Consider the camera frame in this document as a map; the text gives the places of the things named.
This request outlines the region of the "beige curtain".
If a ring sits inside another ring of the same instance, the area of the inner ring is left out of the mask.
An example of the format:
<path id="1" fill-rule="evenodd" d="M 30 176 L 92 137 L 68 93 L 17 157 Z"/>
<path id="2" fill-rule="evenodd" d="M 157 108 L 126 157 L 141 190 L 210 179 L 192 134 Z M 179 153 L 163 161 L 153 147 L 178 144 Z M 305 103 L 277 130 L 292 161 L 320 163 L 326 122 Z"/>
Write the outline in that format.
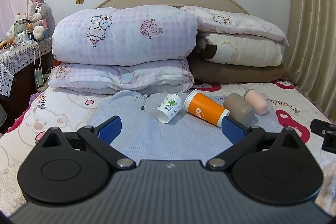
<path id="1" fill-rule="evenodd" d="M 335 0 L 291 0 L 289 78 L 335 119 Z"/>

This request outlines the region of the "lower lilac folded quilt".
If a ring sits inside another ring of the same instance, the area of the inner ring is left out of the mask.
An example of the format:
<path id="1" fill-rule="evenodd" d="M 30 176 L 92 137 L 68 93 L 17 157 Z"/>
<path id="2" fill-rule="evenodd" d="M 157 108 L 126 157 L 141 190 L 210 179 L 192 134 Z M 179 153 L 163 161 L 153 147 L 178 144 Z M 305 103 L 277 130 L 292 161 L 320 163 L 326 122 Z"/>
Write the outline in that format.
<path id="1" fill-rule="evenodd" d="M 193 84 L 187 60 L 153 61 L 130 67 L 62 63 L 49 79 L 52 88 L 95 94 L 115 94 L 122 90 L 183 93 Z"/>

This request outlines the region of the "white cartoon paper cup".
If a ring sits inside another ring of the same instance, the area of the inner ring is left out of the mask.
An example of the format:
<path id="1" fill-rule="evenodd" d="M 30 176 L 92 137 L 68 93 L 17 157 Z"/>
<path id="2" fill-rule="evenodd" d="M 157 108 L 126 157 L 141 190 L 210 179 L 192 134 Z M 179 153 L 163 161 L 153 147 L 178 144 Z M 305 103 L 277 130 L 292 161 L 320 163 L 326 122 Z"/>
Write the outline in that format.
<path id="1" fill-rule="evenodd" d="M 177 94 L 167 94 L 160 106 L 155 110 L 154 117 L 161 123 L 167 124 L 181 110 L 182 99 Z"/>

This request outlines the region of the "orange white paper cup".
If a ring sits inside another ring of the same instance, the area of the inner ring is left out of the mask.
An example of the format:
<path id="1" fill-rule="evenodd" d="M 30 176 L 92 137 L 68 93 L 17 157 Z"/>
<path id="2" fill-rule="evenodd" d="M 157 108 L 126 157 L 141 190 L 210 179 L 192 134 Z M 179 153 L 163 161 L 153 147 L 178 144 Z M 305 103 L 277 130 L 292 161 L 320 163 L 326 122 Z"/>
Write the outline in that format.
<path id="1" fill-rule="evenodd" d="M 228 109 L 197 90 L 186 97 L 183 110 L 218 127 L 222 126 L 223 118 L 230 114 Z"/>

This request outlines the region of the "pink cup grey rim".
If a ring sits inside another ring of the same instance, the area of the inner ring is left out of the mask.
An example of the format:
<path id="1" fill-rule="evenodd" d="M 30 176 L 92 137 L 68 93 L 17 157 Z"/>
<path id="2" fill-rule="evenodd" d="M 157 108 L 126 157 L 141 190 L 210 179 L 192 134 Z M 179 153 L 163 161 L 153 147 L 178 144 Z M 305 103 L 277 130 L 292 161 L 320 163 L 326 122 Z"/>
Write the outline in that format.
<path id="1" fill-rule="evenodd" d="M 254 107 L 256 114 L 264 115 L 268 111 L 266 100 L 254 89 L 247 90 L 244 99 Z"/>

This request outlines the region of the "cream fleece blanket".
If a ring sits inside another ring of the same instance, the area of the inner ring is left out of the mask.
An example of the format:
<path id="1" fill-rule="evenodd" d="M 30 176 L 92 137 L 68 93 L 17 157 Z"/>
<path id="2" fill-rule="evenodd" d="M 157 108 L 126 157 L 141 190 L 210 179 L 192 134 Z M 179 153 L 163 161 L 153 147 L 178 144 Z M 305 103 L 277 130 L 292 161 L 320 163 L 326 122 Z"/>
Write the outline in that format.
<path id="1" fill-rule="evenodd" d="M 197 53 L 217 64 L 248 67 L 276 67 L 282 63 L 282 50 L 274 41 L 253 35 L 200 32 Z"/>

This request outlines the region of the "pink cartoon pillow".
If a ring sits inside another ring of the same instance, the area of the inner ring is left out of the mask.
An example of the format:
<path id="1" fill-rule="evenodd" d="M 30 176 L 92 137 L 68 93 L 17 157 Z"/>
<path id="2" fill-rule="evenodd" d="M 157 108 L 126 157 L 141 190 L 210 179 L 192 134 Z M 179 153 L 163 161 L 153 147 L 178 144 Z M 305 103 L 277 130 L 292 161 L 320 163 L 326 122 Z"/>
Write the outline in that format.
<path id="1" fill-rule="evenodd" d="M 198 30 L 202 32 L 260 36 L 284 47 L 289 46 L 286 35 L 278 26 L 257 16 L 198 6 L 183 6 L 181 10 L 190 12 L 199 18 Z"/>

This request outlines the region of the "patterned side table cloth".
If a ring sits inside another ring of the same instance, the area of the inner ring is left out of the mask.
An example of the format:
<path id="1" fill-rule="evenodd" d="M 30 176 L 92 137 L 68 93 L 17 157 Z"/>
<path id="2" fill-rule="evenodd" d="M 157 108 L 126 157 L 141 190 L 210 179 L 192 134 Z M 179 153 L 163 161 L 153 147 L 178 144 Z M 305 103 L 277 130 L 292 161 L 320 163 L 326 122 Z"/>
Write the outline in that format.
<path id="1" fill-rule="evenodd" d="M 34 63 L 43 55 L 51 52 L 52 40 L 46 38 L 32 44 L 17 46 L 14 49 L 5 49 L 1 52 L 1 95 L 9 97 L 14 75 Z"/>

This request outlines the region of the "brown pillow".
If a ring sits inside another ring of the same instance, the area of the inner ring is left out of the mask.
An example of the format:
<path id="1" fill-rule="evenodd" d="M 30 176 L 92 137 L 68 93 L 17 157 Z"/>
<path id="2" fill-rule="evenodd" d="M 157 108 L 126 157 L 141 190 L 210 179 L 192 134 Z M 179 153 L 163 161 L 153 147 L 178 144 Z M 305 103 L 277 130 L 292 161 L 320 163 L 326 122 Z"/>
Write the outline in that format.
<path id="1" fill-rule="evenodd" d="M 209 84 L 271 83 L 287 79 L 289 75 L 289 69 L 283 63 L 275 67 L 257 68 L 188 59 L 188 64 L 195 80 Z"/>

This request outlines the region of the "grey rabbit plush toy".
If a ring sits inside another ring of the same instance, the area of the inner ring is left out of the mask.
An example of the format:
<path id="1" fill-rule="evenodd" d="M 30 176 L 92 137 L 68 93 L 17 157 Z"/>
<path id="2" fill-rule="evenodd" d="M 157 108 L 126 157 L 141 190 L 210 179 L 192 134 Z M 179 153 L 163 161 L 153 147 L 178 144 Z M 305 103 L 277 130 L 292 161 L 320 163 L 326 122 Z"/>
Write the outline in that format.
<path id="1" fill-rule="evenodd" d="M 31 0 L 29 21 L 33 24 L 33 37 L 40 41 L 49 37 L 48 18 L 51 10 L 45 0 Z"/>

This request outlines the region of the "large lilac checked quilt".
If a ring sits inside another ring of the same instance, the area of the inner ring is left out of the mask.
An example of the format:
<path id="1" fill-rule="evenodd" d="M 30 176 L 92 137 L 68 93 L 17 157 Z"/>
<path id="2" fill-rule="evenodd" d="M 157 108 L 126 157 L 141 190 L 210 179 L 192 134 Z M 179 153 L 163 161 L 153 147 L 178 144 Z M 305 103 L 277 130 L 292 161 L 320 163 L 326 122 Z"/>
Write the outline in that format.
<path id="1" fill-rule="evenodd" d="M 184 59 L 194 49 L 199 18 L 166 5 L 77 11 L 52 36 L 52 54 L 64 63 L 132 66 Z"/>

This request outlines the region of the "cartoon bear bed sheet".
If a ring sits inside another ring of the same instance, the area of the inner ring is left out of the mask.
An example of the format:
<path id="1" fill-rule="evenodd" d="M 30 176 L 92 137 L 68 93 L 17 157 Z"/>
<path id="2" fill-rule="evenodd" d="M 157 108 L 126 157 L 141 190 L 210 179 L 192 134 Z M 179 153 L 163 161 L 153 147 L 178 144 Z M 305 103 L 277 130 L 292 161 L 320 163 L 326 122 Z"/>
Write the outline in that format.
<path id="1" fill-rule="evenodd" d="M 297 88 L 287 81 L 250 84 L 200 84 L 196 89 L 223 103 L 226 96 L 241 96 L 254 89 L 268 102 L 268 113 L 258 115 L 253 123 L 272 132 L 293 127 L 321 166 L 326 177 L 317 205 L 335 214 L 335 155 L 321 149 L 322 138 L 310 131 L 313 119 L 324 120 L 324 115 Z M 109 95 L 79 93 L 63 88 L 48 88 L 31 103 L 29 109 L 8 133 L 1 138 L 1 211 L 14 214 L 25 204 L 17 182 L 17 172 L 24 159 L 48 128 L 58 126 L 75 131 L 88 124 L 100 104 Z"/>

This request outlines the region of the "brown paper cup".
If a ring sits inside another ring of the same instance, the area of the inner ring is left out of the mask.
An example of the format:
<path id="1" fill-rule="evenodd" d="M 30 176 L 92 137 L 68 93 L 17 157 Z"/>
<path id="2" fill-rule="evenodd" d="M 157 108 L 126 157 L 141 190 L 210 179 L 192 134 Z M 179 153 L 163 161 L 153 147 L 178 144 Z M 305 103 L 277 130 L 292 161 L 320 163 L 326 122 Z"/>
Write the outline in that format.
<path id="1" fill-rule="evenodd" d="M 230 111 L 230 116 L 241 124 L 247 125 L 255 117 L 255 108 L 237 93 L 226 96 L 223 107 Z"/>

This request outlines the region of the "light blue striped cloth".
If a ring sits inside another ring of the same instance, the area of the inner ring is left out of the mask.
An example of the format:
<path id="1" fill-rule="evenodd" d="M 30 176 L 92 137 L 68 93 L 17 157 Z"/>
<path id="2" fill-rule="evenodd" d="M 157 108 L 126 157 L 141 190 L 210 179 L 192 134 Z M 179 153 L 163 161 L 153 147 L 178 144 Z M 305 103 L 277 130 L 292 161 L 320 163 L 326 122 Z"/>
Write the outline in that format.
<path id="1" fill-rule="evenodd" d="M 89 120 L 98 126 L 116 115 L 121 132 L 110 145 L 135 162 L 141 160 L 209 159 L 232 146 L 222 130 L 184 110 L 164 124 L 154 112 L 165 99 L 164 93 L 140 94 L 121 91 L 103 101 Z"/>

